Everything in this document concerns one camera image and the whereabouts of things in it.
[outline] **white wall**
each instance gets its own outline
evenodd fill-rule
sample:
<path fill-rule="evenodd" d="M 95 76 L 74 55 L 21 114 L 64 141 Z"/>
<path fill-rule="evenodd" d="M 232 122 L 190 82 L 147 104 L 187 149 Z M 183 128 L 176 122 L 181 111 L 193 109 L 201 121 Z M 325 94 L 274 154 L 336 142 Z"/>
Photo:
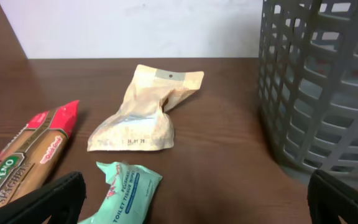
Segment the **white wall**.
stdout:
<path fill-rule="evenodd" d="M 257 57 L 262 0 L 0 0 L 28 58 Z"/>

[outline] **white pouch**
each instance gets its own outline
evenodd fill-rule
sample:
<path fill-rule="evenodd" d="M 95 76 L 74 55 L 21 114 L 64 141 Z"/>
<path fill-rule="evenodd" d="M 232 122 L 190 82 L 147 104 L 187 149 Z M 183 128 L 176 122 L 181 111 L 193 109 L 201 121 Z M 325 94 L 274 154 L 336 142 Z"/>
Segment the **white pouch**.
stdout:
<path fill-rule="evenodd" d="M 173 147 L 173 125 L 164 112 L 199 90 L 203 77 L 204 72 L 178 73 L 138 65 L 119 111 L 95 129 L 88 151 Z"/>

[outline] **crumpled green wrapper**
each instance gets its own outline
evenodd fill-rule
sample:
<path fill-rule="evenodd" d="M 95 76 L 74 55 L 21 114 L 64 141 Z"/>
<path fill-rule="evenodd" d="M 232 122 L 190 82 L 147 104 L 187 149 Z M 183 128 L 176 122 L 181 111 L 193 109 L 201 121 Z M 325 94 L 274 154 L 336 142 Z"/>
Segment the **crumpled green wrapper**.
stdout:
<path fill-rule="evenodd" d="M 96 163 L 110 184 L 102 206 L 80 224 L 141 224 L 162 176 L 140 165 Z"/>

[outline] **gray plastic basket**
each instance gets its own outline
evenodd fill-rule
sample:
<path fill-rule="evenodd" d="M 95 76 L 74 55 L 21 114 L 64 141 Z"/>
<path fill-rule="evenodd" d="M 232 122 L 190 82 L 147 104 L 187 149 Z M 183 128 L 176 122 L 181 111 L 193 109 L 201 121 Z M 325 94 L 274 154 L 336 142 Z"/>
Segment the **gray plastic basket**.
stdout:
<path fill-rule="evenodd" d="M 358 187 L 358 1 L 264 0 L 259 98 L 284 171 Z"/>

